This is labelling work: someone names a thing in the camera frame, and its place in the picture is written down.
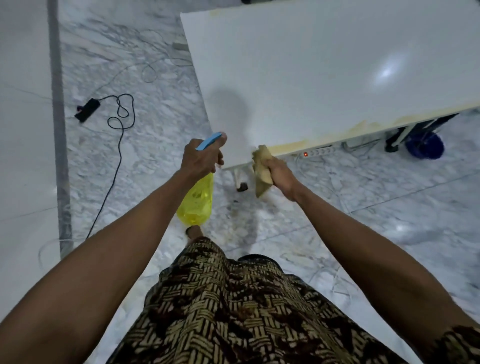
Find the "yellow spray bottle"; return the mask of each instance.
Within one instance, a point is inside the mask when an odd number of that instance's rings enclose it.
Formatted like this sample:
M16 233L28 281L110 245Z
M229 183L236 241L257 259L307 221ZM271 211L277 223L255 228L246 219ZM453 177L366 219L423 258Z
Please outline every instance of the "yellow spray bottle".
M204 150L221 136L222 133L213 134L204 140L196 150ZM187 226L201 225L208 220L212 213L212 200L213 174L209 173L187 192L177 210L177 216Z

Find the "blue bucket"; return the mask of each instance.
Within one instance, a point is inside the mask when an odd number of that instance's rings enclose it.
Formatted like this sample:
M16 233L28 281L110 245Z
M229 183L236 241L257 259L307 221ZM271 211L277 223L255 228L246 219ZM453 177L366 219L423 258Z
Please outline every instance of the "blue bucket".
M411 155L419 159L438 159L445 151L440 137L432 132L424 132L409 136L405 146Z

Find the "blue object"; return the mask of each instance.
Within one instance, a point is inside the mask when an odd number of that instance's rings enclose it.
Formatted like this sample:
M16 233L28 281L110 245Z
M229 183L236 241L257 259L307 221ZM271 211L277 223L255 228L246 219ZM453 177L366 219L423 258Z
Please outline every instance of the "blue object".
M419 159L438 159L445 151L440 137L432 132L424 132L409 136L405 146L411 155Z
M221 136L222 136L222 133L214 133L210 138L202 141L202 143L198 147L196 147L195 149L196 150L204 150L205 148L207 148L210 144L212 144L215 140L217 140Z

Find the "person's left hand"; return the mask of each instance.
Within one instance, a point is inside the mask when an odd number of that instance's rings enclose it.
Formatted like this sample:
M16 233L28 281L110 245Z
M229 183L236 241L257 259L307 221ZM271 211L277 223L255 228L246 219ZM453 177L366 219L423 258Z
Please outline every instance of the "person's left hand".
M196 150L195 148L202 141L202 139L192 139L185 146L180 167L180 170L191 174L196 180L205 177L210 172L215 173L215 163L223 166L223 154L220 152L220 148L227 141L227 135L222 133L221 137L204 150Z

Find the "blue spray trigger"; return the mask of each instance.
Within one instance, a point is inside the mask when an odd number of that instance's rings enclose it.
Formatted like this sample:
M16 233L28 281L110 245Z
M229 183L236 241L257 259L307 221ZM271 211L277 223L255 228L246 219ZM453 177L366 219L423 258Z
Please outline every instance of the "blue spray trigger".
M196 147L195 149L196 150L204 150L205 148L207 148L210 144L212 144L215 140L217 140L221 136L222 136L222 133L214 133L210 138L202 141L202 143L198 147Z

